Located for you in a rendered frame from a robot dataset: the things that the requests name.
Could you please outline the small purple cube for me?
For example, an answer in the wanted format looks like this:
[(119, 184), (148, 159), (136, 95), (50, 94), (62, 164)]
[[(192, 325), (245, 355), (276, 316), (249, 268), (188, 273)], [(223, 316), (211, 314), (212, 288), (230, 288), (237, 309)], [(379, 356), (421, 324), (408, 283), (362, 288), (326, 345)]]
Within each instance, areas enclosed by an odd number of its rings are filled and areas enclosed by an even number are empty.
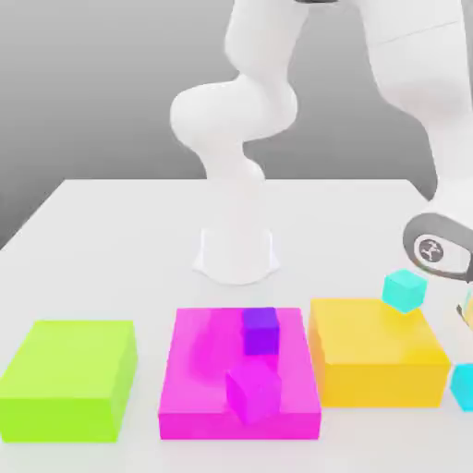
[(245, 308), (242, 312), (243, 346), (248, 356), (277, 355), (280, 323), (276, 308)]

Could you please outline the large orange box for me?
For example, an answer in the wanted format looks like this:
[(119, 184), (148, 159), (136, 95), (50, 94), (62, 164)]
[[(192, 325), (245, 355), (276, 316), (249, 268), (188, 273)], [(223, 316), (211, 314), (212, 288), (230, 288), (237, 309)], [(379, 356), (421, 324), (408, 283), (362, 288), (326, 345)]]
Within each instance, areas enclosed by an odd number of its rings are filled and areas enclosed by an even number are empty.
[(421, 309), (377, 298), (314, 298), (309, 349), (324, 407), (441, 405), (451, 361)]

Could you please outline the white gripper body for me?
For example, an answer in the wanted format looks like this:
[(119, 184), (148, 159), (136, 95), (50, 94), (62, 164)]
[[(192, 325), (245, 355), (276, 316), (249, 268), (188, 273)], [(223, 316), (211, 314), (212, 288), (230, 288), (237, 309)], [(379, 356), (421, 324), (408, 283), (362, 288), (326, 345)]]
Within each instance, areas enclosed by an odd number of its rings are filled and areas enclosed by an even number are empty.
[(470, 330), (473, 330), (473, 289), (467, 291), (463, 304), (456, 306), (456, 312)]

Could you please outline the large magenta box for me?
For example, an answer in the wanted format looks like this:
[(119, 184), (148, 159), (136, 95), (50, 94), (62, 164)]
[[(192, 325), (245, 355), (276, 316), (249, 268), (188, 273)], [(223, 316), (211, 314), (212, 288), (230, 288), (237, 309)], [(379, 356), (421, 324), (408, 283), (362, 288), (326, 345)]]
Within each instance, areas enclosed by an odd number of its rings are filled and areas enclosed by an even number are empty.
[[(321, 404), (299, 309), (278, 309), (277, 355), (248, 356), (240, 308), (178, 309), (158, 419), (164, 440), (315, 440)], [(282, 380), (280, 412), (243, 424), (229, 407), (225, 375), (235, 365), (258, 360)]]

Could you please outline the small magenta cube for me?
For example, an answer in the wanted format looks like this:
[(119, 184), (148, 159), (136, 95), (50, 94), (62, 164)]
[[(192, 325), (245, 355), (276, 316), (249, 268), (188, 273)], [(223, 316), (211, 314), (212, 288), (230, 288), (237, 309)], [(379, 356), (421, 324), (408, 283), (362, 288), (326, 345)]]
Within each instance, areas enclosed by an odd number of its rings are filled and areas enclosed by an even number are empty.
[(225, 393), (229, 407), (250, 425), (280, 412), (282, 380), (266, 363), (252, 360), (226, 373)]

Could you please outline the small cyan cube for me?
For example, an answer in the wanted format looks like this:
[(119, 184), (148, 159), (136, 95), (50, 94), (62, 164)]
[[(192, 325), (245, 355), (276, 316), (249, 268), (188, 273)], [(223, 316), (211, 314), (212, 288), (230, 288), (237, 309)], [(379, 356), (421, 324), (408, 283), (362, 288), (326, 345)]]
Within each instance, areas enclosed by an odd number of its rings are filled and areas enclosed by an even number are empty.
[(455, 366), (450, 389), (461, 409), (473, 412), (473, 363)]

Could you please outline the large green box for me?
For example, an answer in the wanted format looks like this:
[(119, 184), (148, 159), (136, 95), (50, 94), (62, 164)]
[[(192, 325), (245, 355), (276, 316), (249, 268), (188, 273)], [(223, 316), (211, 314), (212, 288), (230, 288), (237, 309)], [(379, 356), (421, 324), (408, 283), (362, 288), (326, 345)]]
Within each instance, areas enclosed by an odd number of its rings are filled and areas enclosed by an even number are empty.
[(132, 321), (37, 321), (0, 377), (5, 443), (113, 443), (138, 362)]

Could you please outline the small turquoise cube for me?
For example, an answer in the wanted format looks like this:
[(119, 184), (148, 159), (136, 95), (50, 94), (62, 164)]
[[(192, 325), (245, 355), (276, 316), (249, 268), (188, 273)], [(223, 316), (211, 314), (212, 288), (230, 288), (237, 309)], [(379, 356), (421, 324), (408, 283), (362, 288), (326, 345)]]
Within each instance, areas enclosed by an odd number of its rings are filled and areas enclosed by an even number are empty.
[(409, 270), (398, 270), (385, 276), (382, 301), (402, 313), (419, 308), (425, 298), (428, 281)]

